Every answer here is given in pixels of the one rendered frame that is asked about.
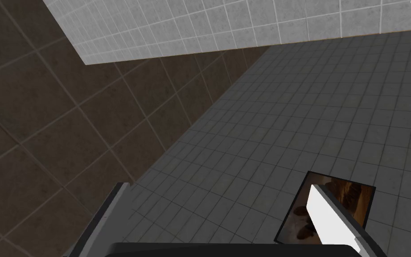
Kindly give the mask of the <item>framed brown wall picture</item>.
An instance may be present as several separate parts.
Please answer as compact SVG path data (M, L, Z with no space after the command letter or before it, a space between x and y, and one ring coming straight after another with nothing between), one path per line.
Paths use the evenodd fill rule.
M308 171L274 238L276 243L321 244L306 209L312 184L325 185L358 224L363 228L366 226L376 190L374 186Z

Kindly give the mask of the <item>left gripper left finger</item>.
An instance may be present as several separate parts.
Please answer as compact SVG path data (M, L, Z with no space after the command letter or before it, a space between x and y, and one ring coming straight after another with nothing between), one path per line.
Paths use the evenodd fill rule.
M118 182L64 257L105 257L110 245L121 240L131 212L131 186Z

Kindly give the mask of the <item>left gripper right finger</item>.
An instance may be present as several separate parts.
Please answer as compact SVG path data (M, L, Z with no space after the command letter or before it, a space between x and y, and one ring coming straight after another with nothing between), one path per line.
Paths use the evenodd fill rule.
M311 185L306 209L322 244L347 245L360 257L387 257L325 185Z

